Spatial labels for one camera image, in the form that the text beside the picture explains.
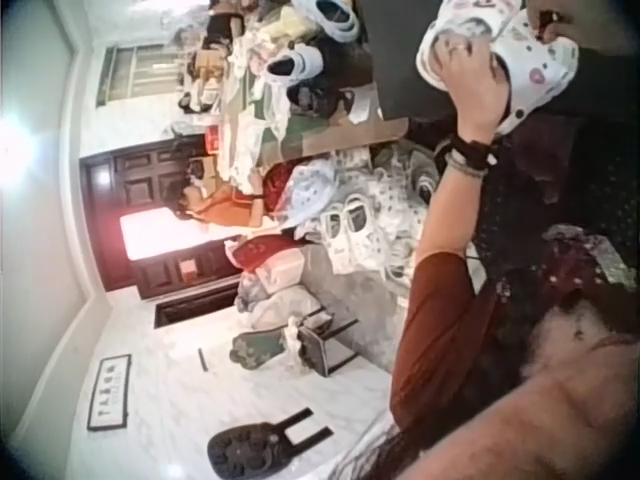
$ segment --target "framed sign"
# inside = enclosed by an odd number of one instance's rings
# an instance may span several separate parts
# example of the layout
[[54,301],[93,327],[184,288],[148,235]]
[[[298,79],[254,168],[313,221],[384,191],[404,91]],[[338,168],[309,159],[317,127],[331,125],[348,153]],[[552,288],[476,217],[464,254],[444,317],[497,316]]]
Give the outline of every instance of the framed sign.
[[130,354],[100,360],[91,393],[87,430],[100,432],[127,428],[130,369]]

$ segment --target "ring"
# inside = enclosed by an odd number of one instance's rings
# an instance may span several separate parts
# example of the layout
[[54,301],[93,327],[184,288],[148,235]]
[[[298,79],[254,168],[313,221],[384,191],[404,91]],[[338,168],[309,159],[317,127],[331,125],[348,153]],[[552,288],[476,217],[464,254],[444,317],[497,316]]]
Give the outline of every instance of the ring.
[[451,55],[453,52],[455,52],[456,50],[468,50],[468,46],[462,43],[459,43],[458,45],[454,45],[453,47],[449,47],[449,55]]

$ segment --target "brown sleeve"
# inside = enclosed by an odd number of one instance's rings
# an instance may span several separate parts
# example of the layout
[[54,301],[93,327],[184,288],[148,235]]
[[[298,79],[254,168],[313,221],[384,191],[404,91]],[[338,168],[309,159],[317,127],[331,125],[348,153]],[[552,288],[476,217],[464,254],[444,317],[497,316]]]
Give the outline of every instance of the brown sleeve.
[[464,379],[491,317],[473,318],[475,298],[458,255],[437,253],[416,267],[391,385],[391,412],[400,428],[425,408],[435,411]]

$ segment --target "tile floor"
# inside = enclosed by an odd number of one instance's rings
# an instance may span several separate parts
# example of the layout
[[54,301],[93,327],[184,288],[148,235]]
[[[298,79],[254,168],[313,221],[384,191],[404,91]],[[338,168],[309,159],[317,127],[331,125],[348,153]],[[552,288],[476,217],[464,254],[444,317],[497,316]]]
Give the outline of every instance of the tile floor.
[[[330,379],[292,373],[277,359],[248,372],[228,359],[230,339],[240,332],[234,310],[154,330],[154,308],[153,303],[139,301],[135,290],[115,292],[114,312],[94,353],[76,411],[69,480],[213,479],[206,456],[213,434],[243,423],[277,422],[305,407],[315,414],[288,431],[294,442],[324,426],[334,435],[272,478],[316,479],[326,476],[329,465],[357,442],[374,419],[380,421],[381,414],[388,417],[384,412],[390,376],[364,359]],[[208,372],[202,369],[198,348],[204,352]],[[128,427],[88,432],[98,363],[126,353],[133,357]]]

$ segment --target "window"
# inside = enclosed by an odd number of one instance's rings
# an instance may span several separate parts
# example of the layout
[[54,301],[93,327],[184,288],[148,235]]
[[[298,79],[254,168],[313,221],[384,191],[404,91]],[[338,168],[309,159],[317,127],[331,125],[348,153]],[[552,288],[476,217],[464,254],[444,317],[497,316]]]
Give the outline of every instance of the window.
[[104,57],[97,106],[116,100],[182,90],[183,67],[164,45],[110,47]]

